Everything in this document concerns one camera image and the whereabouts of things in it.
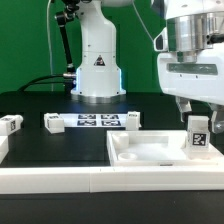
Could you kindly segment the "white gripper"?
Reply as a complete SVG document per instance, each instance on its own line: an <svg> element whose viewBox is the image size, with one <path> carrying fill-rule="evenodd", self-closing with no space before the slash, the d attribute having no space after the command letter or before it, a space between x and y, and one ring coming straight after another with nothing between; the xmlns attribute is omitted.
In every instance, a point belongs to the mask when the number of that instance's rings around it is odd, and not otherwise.
<svg viewBox="0 0 224 224"><path fill-rule="evenodd" d="M189 99L208 102L212 132L224 132L224 48L201 51L196 63L178 63L174 53L160 53L157 65L162 92L178 96L181 121L192 112Z"/></svg>

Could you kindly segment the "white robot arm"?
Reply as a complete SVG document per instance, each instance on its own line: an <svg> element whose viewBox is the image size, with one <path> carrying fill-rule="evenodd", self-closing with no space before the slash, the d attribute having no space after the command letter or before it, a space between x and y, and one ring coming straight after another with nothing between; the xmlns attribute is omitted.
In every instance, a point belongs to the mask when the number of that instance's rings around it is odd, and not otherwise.
<svg viewBox="0 0 224 224"><path fill-rule="evenodd" d="M81 0L77 16L82 31L82 63L73 96L108 102L122 96L116 64L116 28L104 7L131 5L135 0ZM153 39L163 93L176 98L182 117L190 102L206 102L213 110L211 128L224 132L224 0L151 0L166 21Z"/></svg>

